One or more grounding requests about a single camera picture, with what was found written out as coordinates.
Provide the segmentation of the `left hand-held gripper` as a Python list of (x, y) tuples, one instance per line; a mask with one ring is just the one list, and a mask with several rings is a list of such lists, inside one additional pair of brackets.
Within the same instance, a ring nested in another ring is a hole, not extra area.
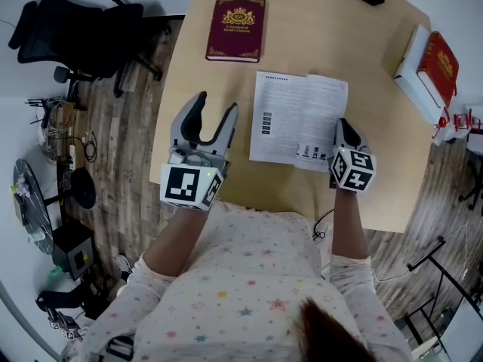
[[(192, 97), (171, 123), (168, 162), (162, 165), (160, 200), (178, 208), (210, 210), (226, 178), (229, 162), (223, 158), (230, 147), (238, 119), (238, 104), (224, 113), (213, 138), (201, 141), (202, 110), (207, 92)], [(184, 144), (198, 145), (198, 150)]]

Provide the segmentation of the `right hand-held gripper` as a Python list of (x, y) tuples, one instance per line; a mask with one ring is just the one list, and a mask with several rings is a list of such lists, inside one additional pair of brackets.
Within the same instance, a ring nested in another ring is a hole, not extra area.
[(367, 137), (345, 118), (336, 123), (333, 153), (329, 188), (366, 192), (376, 175), (377, 159), (371, 154)]

